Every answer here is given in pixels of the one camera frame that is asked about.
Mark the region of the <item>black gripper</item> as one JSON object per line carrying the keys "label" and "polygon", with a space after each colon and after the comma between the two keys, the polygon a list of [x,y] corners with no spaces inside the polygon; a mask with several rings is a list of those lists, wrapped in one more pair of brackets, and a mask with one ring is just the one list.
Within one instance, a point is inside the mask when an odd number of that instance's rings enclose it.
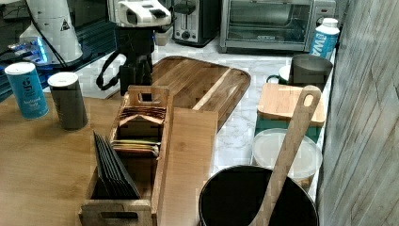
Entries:
{"label": "black gripper", "polygon": [[152,83],[153,30],[150,28],[117,28],[117,46],[126,57],[120,66],[120,94],[131,85],[149,86]]}

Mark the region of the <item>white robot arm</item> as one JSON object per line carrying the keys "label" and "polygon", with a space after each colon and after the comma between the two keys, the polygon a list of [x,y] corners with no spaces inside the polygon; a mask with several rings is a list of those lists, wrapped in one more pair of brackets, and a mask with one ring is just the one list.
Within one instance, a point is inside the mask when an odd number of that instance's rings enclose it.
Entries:
{"label": "white robot arm", "polygon": [[171,12],[158,0],[23,0],[30,25],[20,40],[32,40],[40,56],[34,62],[54,71],[81,67],[92,53],[108,50],[125,57],[108,83],[99,74],[96,85],[115,85],[125,93],[132,85],[152,84],[155,34],[171,24]]}

